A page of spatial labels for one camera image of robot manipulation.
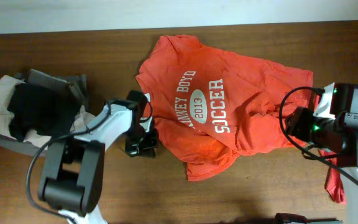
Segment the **orange soccer t-shirt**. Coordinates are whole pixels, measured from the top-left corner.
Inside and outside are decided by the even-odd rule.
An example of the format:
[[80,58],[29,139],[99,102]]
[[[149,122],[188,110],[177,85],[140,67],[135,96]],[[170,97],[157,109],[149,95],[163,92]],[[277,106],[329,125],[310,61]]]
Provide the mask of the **orange soccer t-shirt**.
[[280,118],[308,105],[313,72],[165,35],[136,79],[160,141],[186,164],[189,181],[201,181],[240,156],[288,147]]

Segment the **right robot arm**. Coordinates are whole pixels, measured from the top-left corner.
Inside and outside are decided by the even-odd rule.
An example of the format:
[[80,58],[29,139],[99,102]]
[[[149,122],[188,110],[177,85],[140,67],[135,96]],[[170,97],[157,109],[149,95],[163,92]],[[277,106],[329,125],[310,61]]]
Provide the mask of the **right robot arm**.
[[280,129],[305,159],[339,172],[347,221],[358,223],[358,85],[332,83],[309,90],[319,96],[317,107],[297,107],[280,118]]

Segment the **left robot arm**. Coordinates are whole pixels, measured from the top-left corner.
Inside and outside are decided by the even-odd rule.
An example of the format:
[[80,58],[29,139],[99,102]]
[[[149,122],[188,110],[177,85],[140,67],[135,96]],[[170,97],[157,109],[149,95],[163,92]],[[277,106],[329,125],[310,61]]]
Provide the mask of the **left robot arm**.
[[155,157],[158,132],[153,117],[143,117],[151,107],[148,93],[132,90],[124,100],[105,102],[102,112],[84,129],[45,143],[34,159],[46,153],[38,198],[48,208],[29,197],[31,204],[68,223],[105,223],[98,207],[105,152],[125,135],[124,152],[129,157]]

